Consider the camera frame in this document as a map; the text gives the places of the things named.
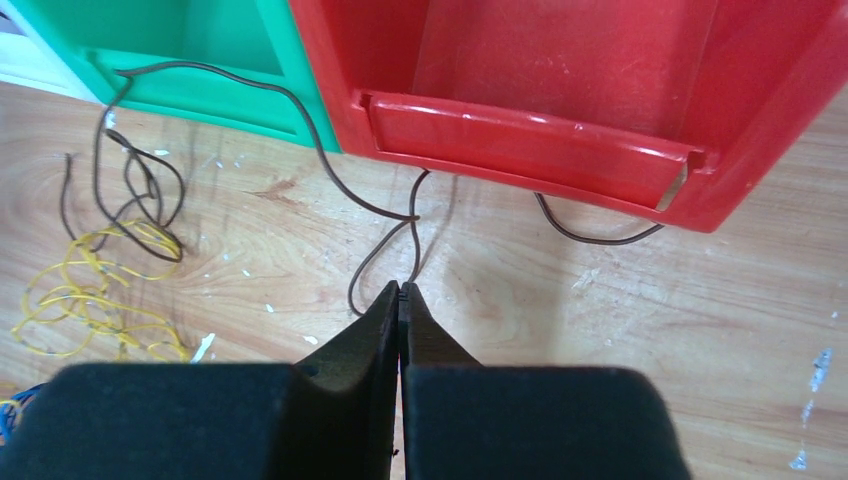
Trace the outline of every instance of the white paint speck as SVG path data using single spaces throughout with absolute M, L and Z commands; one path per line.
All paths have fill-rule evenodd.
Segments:
M 214 154 L 209 155 L 209 158 L 207 158 L 207 159 L 203 162 L 203 165 L 201 165 L 201 166 L 200 166 L 200 168 L 201 168 L 201 169 L 206 168 L 206 166 L 207 166 L 207 165 L 209 165 L 209 164 L 212 162 L 212 160 L 215 160 L 215 155 L 214 155 Z
M 200 346 L 197 347 L 197 351 L 194 352 L 194 357 L 188 363 L 197 363 L 201 359 L 203 359 L 203 355 L 206 354 L 206 350 L 209 350 L 209 347 L 212 345 L 212 342 L 215 340 L 215 334 L 210 333 L 203 337 L 203 340 L 200 341 Z
M 795 457 L 795 460 L 789 462 L 789 468 L 792 470 L 806 470 L 807 469 L 807 452 L 802 448 L 800 452 L 798 452 L 798 456 Z
M 589 286 L 595 279 L 598 277 L 598 274 L 601 272 L 600 268 L 593 268 L 592 270 L 586 270 L 583 272 L 583 275 L 580 275 L 580 278 L 574 282 L 574 285 L 571 286 L 572 290 L 582 290 Z
M 824 379 L 827 378 L 827 371 L 830 369 L 830 358 L 833 356 L 832 348 L 825 348 L 819 354 L 818 358 L 813 361 L 813 366 L 816 371 L 813 372 L 813 378 L 810 379 L 810 389 L 813 392 L 818 392 Z
M 804 428 L 807 428 L 807 421 L 810 420 L 810 415 L 812 415 L 813 413 L 814 406 L 815 403 L 810 400 L 809 402 L 807 402 L 807 405 L 804 407 L 804 409 L 801 410 L 801 422 L 804 423 Z

